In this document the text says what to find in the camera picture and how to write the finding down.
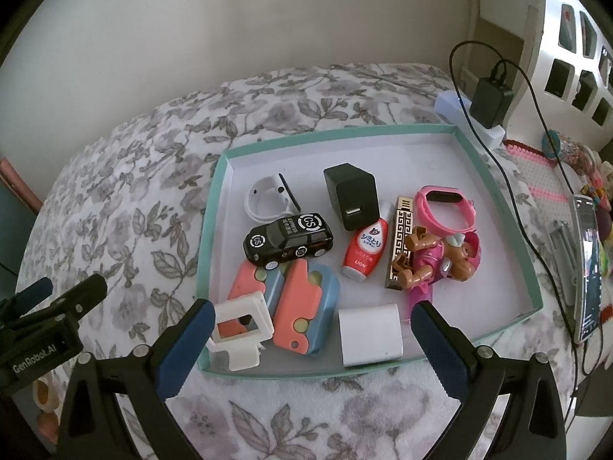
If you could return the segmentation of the person's left hand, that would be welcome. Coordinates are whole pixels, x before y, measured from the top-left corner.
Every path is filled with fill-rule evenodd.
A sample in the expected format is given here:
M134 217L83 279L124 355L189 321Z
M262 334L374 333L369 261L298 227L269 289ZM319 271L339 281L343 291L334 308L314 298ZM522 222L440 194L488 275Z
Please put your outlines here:
M39 377L32 383L32 397L39 410L36 417L38 432L51 444L57 444L59 418L56 410L59 407L59 394L50 373Z

